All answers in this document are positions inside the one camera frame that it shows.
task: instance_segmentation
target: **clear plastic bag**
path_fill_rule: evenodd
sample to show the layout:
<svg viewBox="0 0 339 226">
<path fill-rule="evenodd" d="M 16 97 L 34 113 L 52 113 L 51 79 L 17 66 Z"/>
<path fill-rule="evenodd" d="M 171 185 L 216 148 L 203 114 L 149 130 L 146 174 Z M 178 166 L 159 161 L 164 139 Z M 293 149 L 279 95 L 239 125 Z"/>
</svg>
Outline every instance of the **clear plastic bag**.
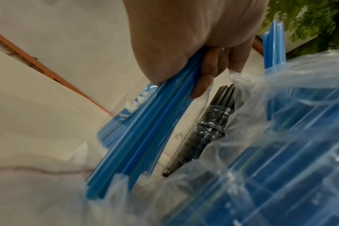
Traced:
<svg viewBox="0 0 339 226">
<path fill-rule="evenodd" d="M 117 175 L 105 199 L 92 201 L 85 198 L 85 181 L 64 175 L 0 176 L 0 211 L 9 213 L 0 214 L 0 225 L 36 225 L 29 223 L 36 219 L 38 225 L 339 226 L 339 51 L 275 70 L 251 84 L 249 76 L 231 74 L 246 101 L 230 115 L 225 137 L 166 180 L 128 193 L 127 178 Z M 288 88 L 298 95 L 267 121 L 268 100 Z M 43 190 L 35 182 L 45 178 L 64 187 L 47 197 L 51 186 Z M 4 195 L 19 183 L 34 194 Z M 25 210 L 12 208 L 24 203 Z M 33 215 L 16 214 L 22 211 Z"/>
</svg>

